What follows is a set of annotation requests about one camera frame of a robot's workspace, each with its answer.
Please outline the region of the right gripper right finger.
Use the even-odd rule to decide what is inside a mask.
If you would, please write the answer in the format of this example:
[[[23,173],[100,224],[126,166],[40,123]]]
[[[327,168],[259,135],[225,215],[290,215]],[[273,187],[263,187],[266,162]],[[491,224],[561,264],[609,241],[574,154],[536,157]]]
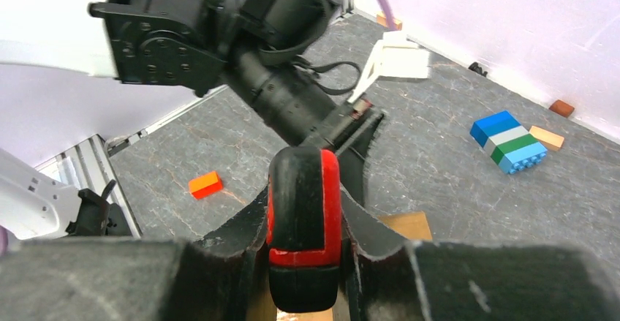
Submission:
[[[342,210],[344,205],[359,206],[347,193],[342,195]],[[430,320],[619,318],[619,296],[596,258],[582,249],[515,242],[418,242],[415,256],[430,299]]]

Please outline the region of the brown cardboard express box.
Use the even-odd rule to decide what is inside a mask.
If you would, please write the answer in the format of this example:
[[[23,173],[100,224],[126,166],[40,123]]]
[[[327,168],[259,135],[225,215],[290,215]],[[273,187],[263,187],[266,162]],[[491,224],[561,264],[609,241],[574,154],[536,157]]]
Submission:
[[[410,241],[359,206],[328,210],[311,236],[320,250],[273,254],[273,231],[301,235],[294,219],[267,212],[266,253],[259,259],[259,288],[249,301],[249,320],[275,320],[283,306],[302,319],[430,320],[431,304]]]

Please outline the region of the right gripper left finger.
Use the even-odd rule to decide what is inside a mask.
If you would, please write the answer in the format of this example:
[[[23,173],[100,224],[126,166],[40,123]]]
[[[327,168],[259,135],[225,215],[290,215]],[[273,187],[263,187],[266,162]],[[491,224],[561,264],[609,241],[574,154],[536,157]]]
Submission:
[[[1,259],[3,320],[267,320],[267,194],[197,242],[30,241]]]

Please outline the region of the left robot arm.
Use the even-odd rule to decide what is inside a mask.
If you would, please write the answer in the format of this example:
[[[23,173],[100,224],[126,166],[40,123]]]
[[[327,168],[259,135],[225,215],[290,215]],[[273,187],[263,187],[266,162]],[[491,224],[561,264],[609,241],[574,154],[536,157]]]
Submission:
[[[336,129],[336,149],[370,110],[337,107],[303,58],[341,0],[1,0],[1,62],[124,84],[228,85],[291,146]]]

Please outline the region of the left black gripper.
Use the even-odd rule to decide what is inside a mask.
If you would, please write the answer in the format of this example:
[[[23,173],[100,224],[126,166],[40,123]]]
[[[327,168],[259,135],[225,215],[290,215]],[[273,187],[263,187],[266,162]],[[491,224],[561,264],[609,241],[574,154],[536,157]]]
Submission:
[[[337,105],[291,64],[265,66],[254,50],[235,50],[225,83],[290,146],[336,150],[341,183],[366,206],[366,160],[385,114],[362,99]]]

